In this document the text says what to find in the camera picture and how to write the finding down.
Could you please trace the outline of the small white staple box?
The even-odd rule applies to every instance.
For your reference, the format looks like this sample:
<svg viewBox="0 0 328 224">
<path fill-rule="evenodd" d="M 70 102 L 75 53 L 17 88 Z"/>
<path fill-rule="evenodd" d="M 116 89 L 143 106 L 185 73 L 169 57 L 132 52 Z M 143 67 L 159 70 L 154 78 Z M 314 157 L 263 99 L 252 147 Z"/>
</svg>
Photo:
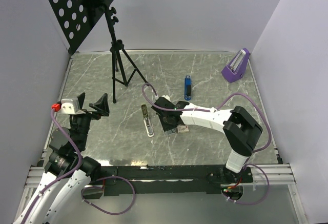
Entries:
<svg viewBox="0 0 328 224">
<path fill-rule="evenodd" d="M 186 125 L 179 125 L 177 126 L 177 133 L 188 133 L 189 127 Z"/>
</svg>

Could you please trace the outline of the beige white stapler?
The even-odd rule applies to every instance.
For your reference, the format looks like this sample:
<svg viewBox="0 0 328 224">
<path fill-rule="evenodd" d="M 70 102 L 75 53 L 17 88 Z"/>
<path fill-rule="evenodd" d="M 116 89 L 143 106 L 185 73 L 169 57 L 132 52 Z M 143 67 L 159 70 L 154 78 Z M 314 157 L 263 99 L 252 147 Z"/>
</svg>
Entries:
<svg viewBox="0 0 328 224">
<path fill-rule="evenodd" d="M 154 131 L 152 128 L 152 124 L 148 115 L 148 110 L 147 106 L 145 104 L 141 105 L 141 110 L 142 110 L 142 115 L 143 115 L 143 122 L 146 128 L 146 132 L 148 137 L 153 137 L 154 136 Z"/>
</svg>

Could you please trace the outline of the blue black stapler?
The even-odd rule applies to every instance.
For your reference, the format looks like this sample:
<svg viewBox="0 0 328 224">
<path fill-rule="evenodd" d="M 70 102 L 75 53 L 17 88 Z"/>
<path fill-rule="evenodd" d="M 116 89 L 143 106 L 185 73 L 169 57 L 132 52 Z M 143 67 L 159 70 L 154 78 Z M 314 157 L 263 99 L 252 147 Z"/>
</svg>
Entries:
<svg viewBox="0 0 328 224">
<path fill-rule="evenodd" d="M 186 101 L 191 100 L 191 94 L 192 94 L 192 81 L 191 76 L 186 75 L 184 78 L 184 99 Z"/>
</svg>

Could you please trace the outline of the silver staple tray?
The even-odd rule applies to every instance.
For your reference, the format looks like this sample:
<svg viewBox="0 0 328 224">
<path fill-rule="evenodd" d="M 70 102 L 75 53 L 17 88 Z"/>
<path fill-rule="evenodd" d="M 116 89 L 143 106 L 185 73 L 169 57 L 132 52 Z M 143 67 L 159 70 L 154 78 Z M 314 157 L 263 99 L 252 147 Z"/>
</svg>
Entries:
<svg viewBox="0 0 328 224">
<path fill-rule="evenodd" d="M 165 131 L 165 135 L 171 135 L 171 134 L 175 134 L 175 133 L 176 133 L 175 129 Z"/>
</svg>

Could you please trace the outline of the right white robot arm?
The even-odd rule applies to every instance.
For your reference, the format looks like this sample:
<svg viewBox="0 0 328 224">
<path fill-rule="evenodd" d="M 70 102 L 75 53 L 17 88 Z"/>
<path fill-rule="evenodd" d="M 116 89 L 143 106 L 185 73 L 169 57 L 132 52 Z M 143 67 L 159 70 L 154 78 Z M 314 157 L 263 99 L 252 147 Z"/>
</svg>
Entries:
<svg viewBox="0 0 328 224">
<path fill-rule="evenodd" d="M 235 182 L 241 177 L 241 170 L 253 154 L 263 132 L 262 126 L 241 106 L 217 110 L 187 101 L 173 104 L 161 96 L 152 105 L 152 109 L 165 124 L 173 128 L 178 125 L 200 126 L 225 134 L 231 152 L 223 174 L 229 182 Z"/>
</svg>

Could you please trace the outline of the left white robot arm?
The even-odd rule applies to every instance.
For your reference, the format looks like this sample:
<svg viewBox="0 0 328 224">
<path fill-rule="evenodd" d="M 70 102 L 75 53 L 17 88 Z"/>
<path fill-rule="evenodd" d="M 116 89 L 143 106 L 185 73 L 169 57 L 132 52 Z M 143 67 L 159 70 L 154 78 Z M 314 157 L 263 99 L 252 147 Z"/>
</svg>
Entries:
<svg viewBox="0 0 328 224">
<path fill-rule="evenodd" d="M 72 194 L 88 183 L 101 178 L 98 161 L 83 157 L 90 123 L 108 117 L 108 95 L 83 108 L 85 93 L 74 98 L 63 98 L 51 107 L 51 118 L 56 130 L 51 134 L 51 154 L 44 167 L 41 180 L 25 209 L 15 223 L 54 223 L 64 204 Z"/>
</svg>

